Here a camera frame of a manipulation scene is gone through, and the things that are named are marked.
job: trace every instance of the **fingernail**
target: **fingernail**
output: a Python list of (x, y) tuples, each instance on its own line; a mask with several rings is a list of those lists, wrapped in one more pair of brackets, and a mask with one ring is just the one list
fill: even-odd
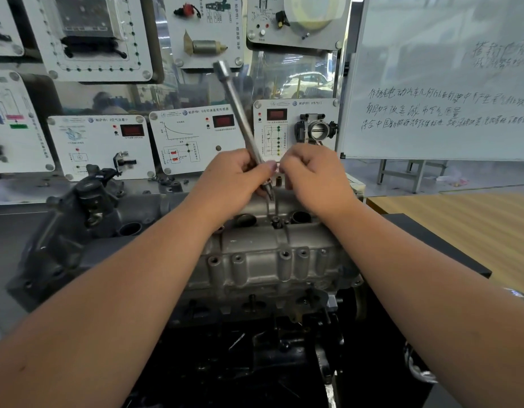
[(270, 167), (272, 172), (277, 170), (277, 162), (275, 160), (268, 160), (266, 164)]

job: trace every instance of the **whiteboard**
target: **whiteboard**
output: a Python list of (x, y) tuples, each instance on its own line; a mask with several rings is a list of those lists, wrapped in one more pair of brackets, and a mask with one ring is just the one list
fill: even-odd
[(524, 160), (524, 0), (365, 0), (338, 152)]

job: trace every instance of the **workbench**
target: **workbench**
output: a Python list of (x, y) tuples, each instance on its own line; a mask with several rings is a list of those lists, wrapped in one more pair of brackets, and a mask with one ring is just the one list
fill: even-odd
[(491, 281), (524, 293), (524, 195), (382, 196), (367, 205), (406, 214), (491, 270)]

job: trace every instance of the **hand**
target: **hand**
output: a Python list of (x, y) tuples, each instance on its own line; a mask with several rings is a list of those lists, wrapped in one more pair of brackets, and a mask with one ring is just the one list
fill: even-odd
[(336, 152), (325, 146), (295, 144), (281, 159), (279, 170), (286, 175), (287, 188), (323, 221), (357, 200)]
[(219, 153), (182, 205), (207, 221), (214, 231), (239, 213), (249, 203), (253, 192), (277, 169), (273, 160), (247, 171), (250, 165), (251, 156), (247, 149)]

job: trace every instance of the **forearm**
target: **forearm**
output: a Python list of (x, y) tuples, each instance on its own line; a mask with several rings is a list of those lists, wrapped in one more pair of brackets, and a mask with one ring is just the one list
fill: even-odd
[(524, 406), (524, 303), (356, 201), (327, 225), (463, 405)]
[(0, 343), (0, 406), (122, 404), (210, 236), (185, 209), (71, 282)]

